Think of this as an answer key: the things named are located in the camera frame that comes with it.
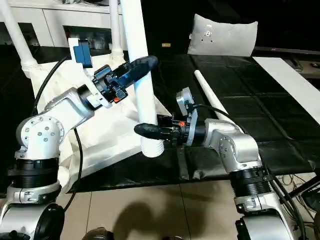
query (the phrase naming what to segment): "black tabletop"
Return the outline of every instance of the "black tabletop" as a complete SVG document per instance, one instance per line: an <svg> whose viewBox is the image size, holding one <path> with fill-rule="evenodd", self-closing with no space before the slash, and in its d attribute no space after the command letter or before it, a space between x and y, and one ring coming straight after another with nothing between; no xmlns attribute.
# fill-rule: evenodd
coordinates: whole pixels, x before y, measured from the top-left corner
<svg viewBox="0 0 320 240"><path fill-rule="evenodd" d="M6 64L0 77L1 109L10 116L4 131L7 146L0 179L5 189L8 181L2 173L13 162L18 147L15 128L30 114L33 93L14 49L3 49L12 56L0 56L1 63ZM32 51L38 62L44 63L58 61L68 53L68 48L40 47ZM180 112L175 96L185 87L190 88L196 103L209 104L193 75L199 69L229 114L255 138L262 160L274 173L313 172L320 167L318 123L252 58L187 54L157 57L159 64L152 72L154 94L171 113ZM199 120L206 118L216 116L201 109ZM147 158L138 153L82 178L79 191L226 178L227 173L213 150L198 145L177 149L165 144L165 151L159 157Z"/></svg>

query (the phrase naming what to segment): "blue object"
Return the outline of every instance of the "blue object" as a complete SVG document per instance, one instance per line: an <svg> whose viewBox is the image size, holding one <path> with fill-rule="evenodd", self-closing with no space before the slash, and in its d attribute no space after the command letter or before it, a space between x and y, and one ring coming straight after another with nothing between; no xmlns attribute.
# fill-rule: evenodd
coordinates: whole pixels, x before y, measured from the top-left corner
<svg viewBox="0 0 320 240"><path fill-rule="evenodd" d="M75 61L82 64L84 69L92 68L89 42L87 39L79 40L79 46L73 47Z"/></svg>

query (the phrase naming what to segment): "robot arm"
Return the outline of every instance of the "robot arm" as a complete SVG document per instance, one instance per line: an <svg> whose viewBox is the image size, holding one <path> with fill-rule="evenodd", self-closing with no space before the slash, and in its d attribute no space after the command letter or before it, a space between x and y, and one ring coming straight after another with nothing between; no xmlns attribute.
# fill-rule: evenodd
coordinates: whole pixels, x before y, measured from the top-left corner
<svg viewBox="0 0 320 240"><path fill-rule="evenodd" d="M86 42L79 42L77 47L77 51L83 48L89 51ZM89 67L90 55L77 62ZM70 88L50 101L43 112L21 122L16 130L21 148L15 153L14 168L8 170L12 183L0 215L0 239L60 238L65 214L55 204L61 191L59 145L70 130L92 118L95 110L101 106L109 108L127 97L126 88L151 71L157 62L156 57L147 56L115 70L105 65L86 84Z"/></svg>
<svg viewBox="0 0 320 240"><path fill-rule="evenodd" d="M159 115L159 126L142 123L134 131L146 138L185 146L200 140L205 148L217 152L234 190L236 210L243 215L235 222L239 240L293 240L278 196L270 188L271 176L261 163L254 138L225 120L208 118L204 124L197 123L197 109L193 107L188 87L177 93L176 100L184 120L176 120L174 115Z"/></svg>

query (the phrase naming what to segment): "white plastic pipe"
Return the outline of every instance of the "white plastic pipe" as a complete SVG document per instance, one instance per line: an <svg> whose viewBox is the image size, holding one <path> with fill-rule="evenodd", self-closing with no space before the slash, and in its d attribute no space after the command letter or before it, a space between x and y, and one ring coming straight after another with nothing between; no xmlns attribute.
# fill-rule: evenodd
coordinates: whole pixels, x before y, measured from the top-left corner
<svg viewBox="0 0 320 240"><path fill-rule="evenodd" d="M201 72L199 70L195 70L194 75L195 75L196 79L198 80L206 98L209 100L211 106L214 108L220 109L220 110L224 111L225 113L228 113L226 111L225 107L220 102L217 95L214 93L214 91L212 90L212 88L210 87L210 85L208 84L206 79L204 78L204 76L201 74ZM234 124L234 122L231 119L229 119L228 117L226 117L225 115L222 115L219 112L215 112L215 113L216 113L216 116L220 120L229 121Z"/></svg>
<svg viewBox="0 0 320 240"><path fill-rule="evenodd" d="M110 6L110 22L111 22L111 38L112 38L112 59L123 61L124 52L121 48L120 25L118 13L118 0L109 0Z"/></svg>
<svg viewBox="0 0 320 240"><path fill-rule="evenodd" d="M130 61L148 55L144 19L140 0L121 0L124 31ZM151 73L134 84L140 123L158 124ZM142 153L154 158L164 151L161 140L141 138Z"/></svg>
<svg viewBox="0 0 320 240"><path fill-rule="evenodd" d="M26 71L30 71L38 66L37 61L32 56L27 42L21 32L21 29L16 22L14 15L7 0L0 0L0 11L4 18L4 24L8 30L14 47L19 54L22 70L28 76Z"/></svg>

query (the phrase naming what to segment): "white support leg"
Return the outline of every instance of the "white support leg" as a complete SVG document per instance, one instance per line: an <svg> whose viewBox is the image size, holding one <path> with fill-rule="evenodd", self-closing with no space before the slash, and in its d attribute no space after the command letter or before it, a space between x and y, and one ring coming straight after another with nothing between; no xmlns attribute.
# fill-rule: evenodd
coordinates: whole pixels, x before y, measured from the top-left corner
<svg viewBox="0 0 320 240"><path fill-rule="evenodd" d="M124 52L121 48L118 0L109 0L109 6L112 38L111 55L114 61L122 63L124 61Z"/></svg>
<svg viewBox="0 0 320 240"><path fill-rule="evenodd" d="M12 14L7 0L0 0L0 11L3 15L6 29L8 30L15 49L19 54L22 70L24 71L25 75L29 77L29 71L36 68L38 66L38 63L30 52L27 42Z"/></svg>
<svg viewBox="0 0 320 240"><path fill-rule="evenodd" d="M140 0L121 0L122 17L130 61L148 55L144 19ZM151 73L134 84L140 123L158 124ZM161 140L141 138L142 153L158 157L164 151Z"/></svg>

